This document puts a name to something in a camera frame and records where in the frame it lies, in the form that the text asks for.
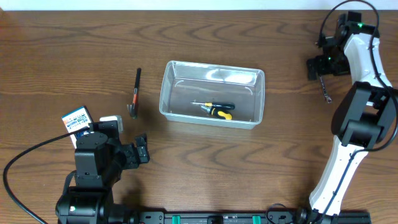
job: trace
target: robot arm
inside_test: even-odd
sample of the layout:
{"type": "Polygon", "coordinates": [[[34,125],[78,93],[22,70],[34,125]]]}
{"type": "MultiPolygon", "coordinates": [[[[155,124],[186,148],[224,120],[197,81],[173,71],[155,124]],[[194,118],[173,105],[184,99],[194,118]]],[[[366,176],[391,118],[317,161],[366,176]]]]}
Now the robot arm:
{"type": "MultiPolygon", "coordinates": [[[[311,69],[315,68],[318,76],[328,72],[334,75],[348,74],[349,67],[353,83],[333,117],[333,149],[321,180],[310,194],[311,209],[317,213],[325,213],[327,205],[331,202],[326,215],[339,215],[346,189],[356,168],[368,152],[358,153],[348,166],[351,155],[365,148],[373,148],[375,143],[380,142],[395,117],[393,102],[376,78],[372,66],[369,42],[373,31],[374,27],[361,23],[360,14],[349,12],[348,19],[343,14],[338,20],[335,36],[324,39],[324,55],[307,62],[308,71],[311,72],[311,69]],[[321,62],[326,58],[327,64],[321,62]],[[372,106],[379,111],[369,114],[365,112],[366,106],[372,106]],[[339,191],[335,192],[341,178],[343,180],[339,191]]],[[[391,86],[382,68],[379,43],[379,38],[374,38],[373,54],[376,67],[382,81],[391,86]]]]}

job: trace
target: white wall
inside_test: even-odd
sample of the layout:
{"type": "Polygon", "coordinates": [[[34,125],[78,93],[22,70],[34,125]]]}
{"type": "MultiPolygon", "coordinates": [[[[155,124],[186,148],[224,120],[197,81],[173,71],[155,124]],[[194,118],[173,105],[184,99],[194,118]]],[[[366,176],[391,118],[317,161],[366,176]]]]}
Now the white wall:
{"type": "MultiPolygon", "coordinates": [[[[343,0],[0,0],[3,10],[273,10],[331,9],[343,0]]],[[[398,9],[398,0],[368,0],[376,9],[398,9]]],[[[349,2],[339,9],[369,9],[349,2]]]]}

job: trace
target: white plastic container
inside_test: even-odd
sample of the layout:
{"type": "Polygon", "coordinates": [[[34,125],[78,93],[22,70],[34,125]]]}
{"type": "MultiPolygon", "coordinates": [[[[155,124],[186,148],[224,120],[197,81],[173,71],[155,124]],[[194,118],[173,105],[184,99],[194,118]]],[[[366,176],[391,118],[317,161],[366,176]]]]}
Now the white plastic container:
{"type": "Polygon", "coordinates": [[[163,77],[159,111],[169,121],[252,129],[261,123],[265,74],[260,69],[170,61],[163,77]],[[191,102],[234,103],[232,120],[218,119],[191,102]]]}

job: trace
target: wood grain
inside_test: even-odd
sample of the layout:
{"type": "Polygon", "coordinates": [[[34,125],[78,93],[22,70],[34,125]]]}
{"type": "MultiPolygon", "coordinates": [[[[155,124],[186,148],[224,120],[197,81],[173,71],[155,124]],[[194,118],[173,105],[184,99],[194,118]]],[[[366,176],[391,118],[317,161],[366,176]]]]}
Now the wood grain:
{"type": "MultiPolygon", "coordinates": [[[[0,167],[27,147],[65,133],[61,116],[86,105],[93,119],[120,114],[123,142],[146,132],[151,161],[123,172],[115,201],[167,211],[265,210],[272,203],[305,204],[320,179],[333,136],[330,123],[350,77],[328,77],[334,102],[307,81],[305,61],[325,11],[75,11],[4,12],[0,22],[0,167]],[[170,60],[260,68],[266,107],[252,131],[168,122],[159,95],[170,60]],[[142,68],[139,119],[131,120],[135,69],[142,68]]],[[[338,14],[326,29],[331,34],[338,14]]],[[[366,12],[363,18],[374,22],[366,12]]],[[[381,12],[381,58],[398,85],[398,14],[381,12]]],[[[360,165],[343,209],[369,210],[374,223],[395,223],[395,150],[360,165]]],[[[17,161],[14,193],[56,223],[55,203],[75,168],[63,139],[17,161]]],[[[4,223],[33,223],[0,187],[4,223]]]]}

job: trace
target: green strip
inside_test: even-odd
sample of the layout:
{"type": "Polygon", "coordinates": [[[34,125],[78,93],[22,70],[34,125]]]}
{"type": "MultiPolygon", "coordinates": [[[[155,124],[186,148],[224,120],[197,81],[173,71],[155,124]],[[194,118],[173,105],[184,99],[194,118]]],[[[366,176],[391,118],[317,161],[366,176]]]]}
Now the green strip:
{"type": "Polygon", "coordinates": [[[253,224],[261,224],[261,217],[259,215],[253,215],[253,224]]]}
{"type": "Polygon", "coordinates": [[[181,224],[181,217],[179,215],[173,215],[172,224],[181,224]]]}

